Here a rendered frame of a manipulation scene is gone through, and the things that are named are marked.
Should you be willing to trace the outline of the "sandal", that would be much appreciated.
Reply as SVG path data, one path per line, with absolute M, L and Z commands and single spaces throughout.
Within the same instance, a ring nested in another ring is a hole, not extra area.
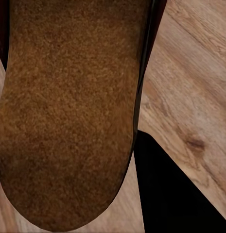
M 0 182 L 49 232 L 101 215 L 126 177 L 167 0 L 0 0 Z

